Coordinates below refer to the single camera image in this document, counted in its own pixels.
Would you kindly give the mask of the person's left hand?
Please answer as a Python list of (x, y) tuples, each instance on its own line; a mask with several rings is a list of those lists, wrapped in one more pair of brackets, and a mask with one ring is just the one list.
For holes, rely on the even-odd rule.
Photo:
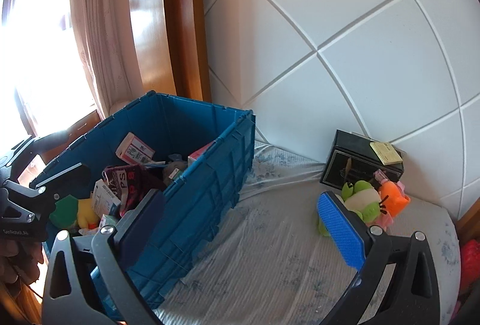
[(38, 264), (44, 262), (41, 243), (1, 239), (0, 256), (1, 282), (11, 285), (19, 276), (27, 285), (38, 280)]

